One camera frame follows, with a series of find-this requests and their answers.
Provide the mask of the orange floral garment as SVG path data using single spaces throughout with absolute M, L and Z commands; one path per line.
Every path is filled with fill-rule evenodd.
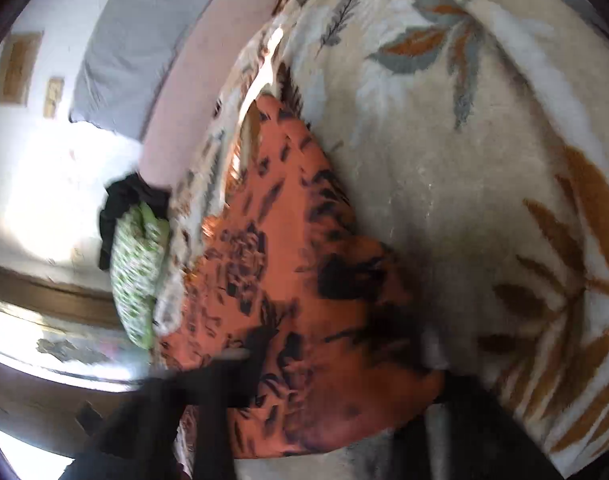
M 250 115 L 257 151 L 207 224 L 161 354 L 174 368 L 201 367 L 265 327 L 257 389 L 228 414 L 235 456 L 333 451 L 426 410 L 443 380 L 421 362 L 397 257 L 357 232 L 313 134 L 272 96 Z

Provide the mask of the black clothing pile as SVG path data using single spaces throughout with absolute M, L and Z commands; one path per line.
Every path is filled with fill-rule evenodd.
M 98 232 L 102 244 L 99 249 L 98 267 L 108 271 L 111 260 L 114 232 L 118 221 L 134 206 L 145 203 L 157 218 L 167 220 L 171 192 L 168 188 L 153 188 L 132 172 L 123 179 L 110 182 L 105 191 L 107 197 L 98 216 Z

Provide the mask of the green white patterned pillow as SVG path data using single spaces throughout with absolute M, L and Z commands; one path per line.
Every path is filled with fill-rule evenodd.
M 132 206 L 114 230 L 109 266 L 111 292 L 126 336 L 149 350 L 154 340 L 154 307 L 170 236 L 168 220 L 144 202 Z

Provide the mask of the leaf pattern fleece blanket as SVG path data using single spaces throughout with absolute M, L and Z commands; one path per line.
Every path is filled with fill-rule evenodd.
M 426 370 L 473 376 L 568 479 L 609 453 L 609 41 L 587 0 L 284 0 L 240 50 L 172 195 L 156 350 L 180 327 L 272 96 L 411 286 Z M 171 430 L 230 478 L 229 410 Z

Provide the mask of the grey pillow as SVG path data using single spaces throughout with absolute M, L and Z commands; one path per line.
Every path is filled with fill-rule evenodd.
M 73 90 L 70 122 L 141 141 L 175 58 L 211 0 L 108 0 Z

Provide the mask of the pink bolster cushion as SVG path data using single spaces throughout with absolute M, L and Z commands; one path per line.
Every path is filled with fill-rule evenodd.
M 205 139 L 216 100 L 240 50 L 278 0 L 212 0 L 188 35 L 152 109 L 140 177 L 153 188 L 180 182 Z

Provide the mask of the wooden door frame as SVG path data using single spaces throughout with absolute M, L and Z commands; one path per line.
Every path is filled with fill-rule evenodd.
M 2 266 L 0 300 L 69 322 L 103 328 L 121 326 L 110 292 L 42 280 Z

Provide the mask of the beige wall switch plate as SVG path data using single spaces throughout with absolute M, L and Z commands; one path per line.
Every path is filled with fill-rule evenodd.
M 56 115 L 58 104 L 62 100 L 65 79 L 62 77 L 52 77 L 47 83 L 46 95 L 43 108 L 43 117 L 53 119 Z

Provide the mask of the small framed wall picture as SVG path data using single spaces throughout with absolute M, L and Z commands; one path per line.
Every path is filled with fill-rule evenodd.
M 0 104 L 26 106 L 42 32 L 10 34 L 0 58 Z

